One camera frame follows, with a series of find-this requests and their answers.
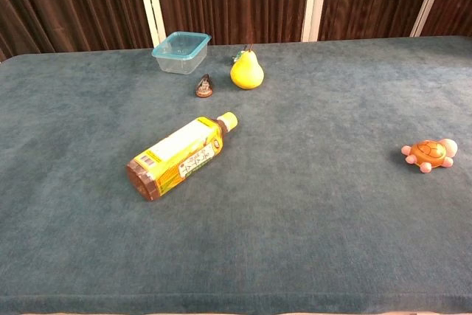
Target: figurine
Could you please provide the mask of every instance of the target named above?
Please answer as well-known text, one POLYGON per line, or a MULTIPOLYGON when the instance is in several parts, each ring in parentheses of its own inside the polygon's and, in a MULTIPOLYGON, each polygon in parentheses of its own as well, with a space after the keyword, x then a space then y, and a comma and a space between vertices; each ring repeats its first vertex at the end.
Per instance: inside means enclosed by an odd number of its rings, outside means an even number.
POLYGON ((439 142, 425 140, 413 146, 405 145, 401 152, 406 155, 406 162, 416 164, 422 173, 429 173, 434 167, 451 167, 457 153, 457 143, 452 139, 439 142))
POLYGON ((213 83, 208 74, 205 74, 201 77, 201 80, 198 82, 195 93, 198 97, 209 97, 213 94, 213 83))

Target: turtle shell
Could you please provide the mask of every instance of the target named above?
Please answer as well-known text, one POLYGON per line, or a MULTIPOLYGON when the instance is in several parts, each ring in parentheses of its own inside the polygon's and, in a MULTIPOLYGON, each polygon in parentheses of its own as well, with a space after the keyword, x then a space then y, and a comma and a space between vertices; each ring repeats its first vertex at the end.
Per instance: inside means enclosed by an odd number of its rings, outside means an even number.
POLYGON ((441 166, 446 155, 445 146, 434 140, 425 140, 412 146, 410 154, 416 156, 416 165, 429 162, 432 167, 441 166))

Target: yellow bottle cap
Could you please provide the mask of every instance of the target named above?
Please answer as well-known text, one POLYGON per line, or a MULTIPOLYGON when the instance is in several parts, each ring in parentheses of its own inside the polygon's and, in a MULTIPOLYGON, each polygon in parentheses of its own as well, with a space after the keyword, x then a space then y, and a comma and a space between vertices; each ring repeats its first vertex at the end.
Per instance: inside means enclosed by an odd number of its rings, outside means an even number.
POLYGON ((237 126, 237 118, 232 112, 226 112, 225 114, 219 116, 217 120, 223 122, 228 131, 237 126))

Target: turtle head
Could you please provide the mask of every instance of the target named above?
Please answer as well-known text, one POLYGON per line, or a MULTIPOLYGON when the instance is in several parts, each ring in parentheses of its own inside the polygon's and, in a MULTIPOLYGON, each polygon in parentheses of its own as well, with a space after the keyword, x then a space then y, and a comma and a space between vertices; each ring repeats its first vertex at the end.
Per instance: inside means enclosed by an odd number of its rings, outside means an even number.
POLYGON ((440 143, 445 146, 445 155, 454 158, 457 153, 457 143, 452 139, 441 139, 440 143))

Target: plastic container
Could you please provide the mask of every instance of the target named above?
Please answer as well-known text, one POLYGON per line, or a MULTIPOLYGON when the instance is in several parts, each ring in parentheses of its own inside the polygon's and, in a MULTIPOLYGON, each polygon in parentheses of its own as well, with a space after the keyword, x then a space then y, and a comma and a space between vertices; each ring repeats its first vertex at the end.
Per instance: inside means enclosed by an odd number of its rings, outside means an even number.
POLYGON ((198 32, 173 32, 153 50, 164 72, 190 74, 207 56, 212 36, 198 32))

